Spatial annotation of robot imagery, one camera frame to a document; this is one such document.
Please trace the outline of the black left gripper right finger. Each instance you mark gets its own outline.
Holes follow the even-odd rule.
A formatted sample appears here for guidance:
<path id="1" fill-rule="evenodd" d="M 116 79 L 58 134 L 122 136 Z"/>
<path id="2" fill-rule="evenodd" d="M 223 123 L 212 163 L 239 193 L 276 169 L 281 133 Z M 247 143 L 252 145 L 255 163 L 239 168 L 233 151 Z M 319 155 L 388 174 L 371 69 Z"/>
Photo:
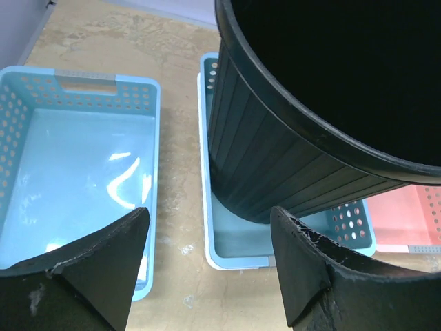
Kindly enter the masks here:
<path id="1" fill-rule="evenodd" d="M 281 207 L 271 239 L 293 330 L 439 330 L 440 274 L 366 257 Z"/>

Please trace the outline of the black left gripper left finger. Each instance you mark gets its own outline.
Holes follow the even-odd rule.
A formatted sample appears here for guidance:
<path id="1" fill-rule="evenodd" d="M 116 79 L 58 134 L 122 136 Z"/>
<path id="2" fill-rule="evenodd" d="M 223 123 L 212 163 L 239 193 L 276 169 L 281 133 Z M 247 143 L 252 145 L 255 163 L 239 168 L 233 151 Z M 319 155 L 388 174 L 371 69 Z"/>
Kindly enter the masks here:
<path id="1" fill-rule="evenodd" d="M 2 330 L 124 330 L 150 225 L 137 208 L 1 271 Z"/>

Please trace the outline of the blue basket nested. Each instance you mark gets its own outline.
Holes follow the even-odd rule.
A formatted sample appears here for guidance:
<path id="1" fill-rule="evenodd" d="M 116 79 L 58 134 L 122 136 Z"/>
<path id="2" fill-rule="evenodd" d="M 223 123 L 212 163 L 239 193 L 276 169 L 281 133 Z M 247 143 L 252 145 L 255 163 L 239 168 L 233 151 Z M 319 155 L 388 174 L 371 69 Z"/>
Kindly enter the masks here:
<path id="1" fill-rule="evenodd" d="M 252 223 L 230 212 L 212 191 L 209 171 L 208 122 L 214 96 L 218 53 L 201 57 L 197 77 L 205 256 L 217 270 L 245 270 L 276 265 L 267 224 Z M 301 218 L 312 230 L 368 257 L 376 236 L 365 200 L 346 203 Z"/>

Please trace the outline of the pink perforated basket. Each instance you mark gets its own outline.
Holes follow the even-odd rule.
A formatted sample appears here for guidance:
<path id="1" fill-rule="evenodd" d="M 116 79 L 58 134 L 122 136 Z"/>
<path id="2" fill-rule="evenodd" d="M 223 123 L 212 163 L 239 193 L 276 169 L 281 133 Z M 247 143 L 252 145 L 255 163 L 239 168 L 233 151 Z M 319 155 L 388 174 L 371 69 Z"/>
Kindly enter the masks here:
<path id="1" fill-rule="evenodd" d="M 376 250 L 440 254 L 440 188 L 408 185 L 367 199 Z"/>

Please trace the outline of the light blue perforated basket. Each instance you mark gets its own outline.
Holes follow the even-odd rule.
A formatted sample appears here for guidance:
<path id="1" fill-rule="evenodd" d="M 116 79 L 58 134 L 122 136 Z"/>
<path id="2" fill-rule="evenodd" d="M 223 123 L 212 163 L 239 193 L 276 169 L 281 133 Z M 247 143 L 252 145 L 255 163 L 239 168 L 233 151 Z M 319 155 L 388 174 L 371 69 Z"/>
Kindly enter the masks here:
<path id="1" fill-rule="evenodd" d="M 161 87 L 151 78 L 1 70 L 1 267 L 139 208 L 150 214 L 133 300 L 154 279 Z"/>

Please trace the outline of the large black ribbed bin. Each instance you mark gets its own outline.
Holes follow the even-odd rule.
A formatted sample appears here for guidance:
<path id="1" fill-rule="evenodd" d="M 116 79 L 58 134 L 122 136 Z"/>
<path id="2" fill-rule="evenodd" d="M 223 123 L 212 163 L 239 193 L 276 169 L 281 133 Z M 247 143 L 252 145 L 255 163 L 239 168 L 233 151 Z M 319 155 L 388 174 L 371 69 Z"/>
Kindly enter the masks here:
<path id="1" fill-rule="evenodd" d="M 212 190 L 268 223 L 440 184 L 439 1 L 217 1 Z"/>

